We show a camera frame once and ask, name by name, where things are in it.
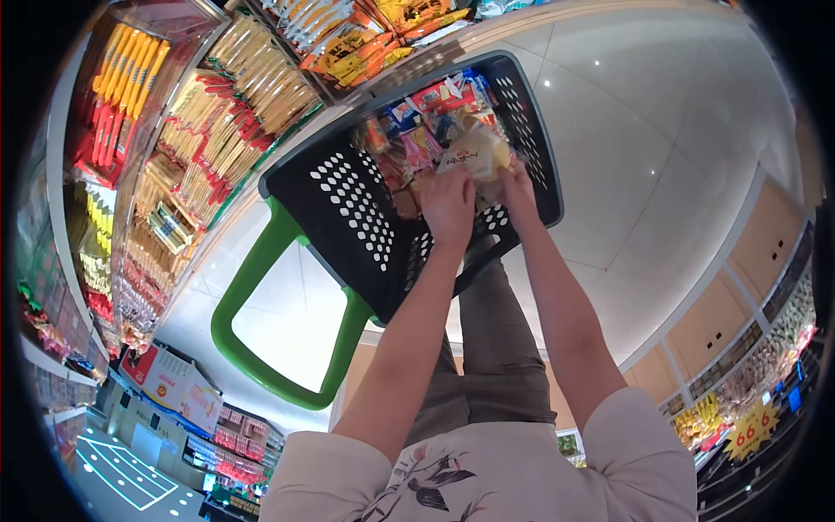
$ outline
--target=leg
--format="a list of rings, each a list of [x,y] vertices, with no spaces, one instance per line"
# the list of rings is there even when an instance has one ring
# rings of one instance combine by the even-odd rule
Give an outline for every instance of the leg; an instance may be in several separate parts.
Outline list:
[[[488,238],[468,254],[493,245]],[[522,307],[499,261],[459,297],[470,422],[554,423],[550,385]]]
[[[440,433],[450,432],[468,424],[469,405],[463,381],[455,367],[453,349],[443,334],[441,352],[429,382],[426,397],[417,412],[404,448]]]

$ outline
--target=black plastic shopping basket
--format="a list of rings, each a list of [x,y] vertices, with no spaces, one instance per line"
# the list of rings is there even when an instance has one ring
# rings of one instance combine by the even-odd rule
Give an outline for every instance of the black plastic shopping basket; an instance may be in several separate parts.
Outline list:
[[[487,79],[498,100],[493,110],[502,119],[511,144],[529,157],[528,172],[540,219],[547,226],[562,219],[562,195],[548,133],[533,90],[512,54],[486,53],[366,102],[314,134],[261,177],[259,190],[270,207],[271,220],[212,317],[212,337],[220,352],[267,390],[303,408],[325,408],[342,384],[368,319],[387,323],[411,290],[432,250],[432,234],[423,219],[402,220],[397,215],[377,165],[364,150],[354,148],[351,131],[364,114],[378,113],[467,68]],[[519,244],[501,205],[475,216],[470,246],[488,235],[497,236],[498,241],[458,276],[455,295],[489,262]],[[232,331],[232,318],[293,241],[311,249],[347,294],[347,307],[319,392],[268,366]]]

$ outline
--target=sign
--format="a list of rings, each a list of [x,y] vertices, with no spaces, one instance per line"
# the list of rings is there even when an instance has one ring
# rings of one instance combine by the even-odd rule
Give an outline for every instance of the sign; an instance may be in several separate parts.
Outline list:
[[[771,430],[778,422],[777,408],[772,403],[758,403],[736,421],[736,429],[726,437],[731,443],[722,451],[731,454],[729,460],[744,459],[750,452],[757,451],[762,441],[772,437]]]
[[[128,350],[119,365],[119,373],[122,377],[129,378],[136,384],[136,389],[142,389],[145,379],[151,371],[151,366],[156,360],[159,350],[153,344],[148,346],[148,351],[142,355],[136,355],[136,350]]]
[[[173,353],[160,350],[144,379],[142,391],[160,406],[179,412],[180,400],[188,389],[192,369],[194,373],[199,373]]]
[[[223,399],[194,368],[180,403],[180,415],[211,435],[215,432],[221,409]]]

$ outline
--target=floor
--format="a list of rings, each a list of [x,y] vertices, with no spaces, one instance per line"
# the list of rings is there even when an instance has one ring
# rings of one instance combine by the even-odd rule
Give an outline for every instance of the floor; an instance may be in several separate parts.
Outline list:
[[[758,165],[801,196],[786,87],[738,19],[685,10],[606,13],[532,28],[483,51],[494,48],[514,53],[534,88],[565,205],[551,236],[618,363],[707,268]],[[325,429],[327,411],[276,400],[230,368],[210,339],[217,300],[267,216],[266,205],[257,205],[224,239],[157,336],[202,361],[233,404],[287,430]],[[544,347],[522,251],[503,263]],[[317,388],[344,302],[330,276],[294,246],[234,326],[273,367]],[[448,332],[460,342],[457,300]]]

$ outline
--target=person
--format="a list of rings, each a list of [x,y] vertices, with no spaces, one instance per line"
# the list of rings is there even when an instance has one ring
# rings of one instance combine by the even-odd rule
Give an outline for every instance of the person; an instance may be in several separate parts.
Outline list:
[[[456,371],[444,327],[474,200],[472,176],[458,170],[424,185],[435,240],[426,265],[333,431],[287,438],[263,521],[696,520],[692,455],[649,394],[627,387],[539,220],[524,165],[500,178],[588,468],[557,449],[545,365],[498,261],[461,293]]]

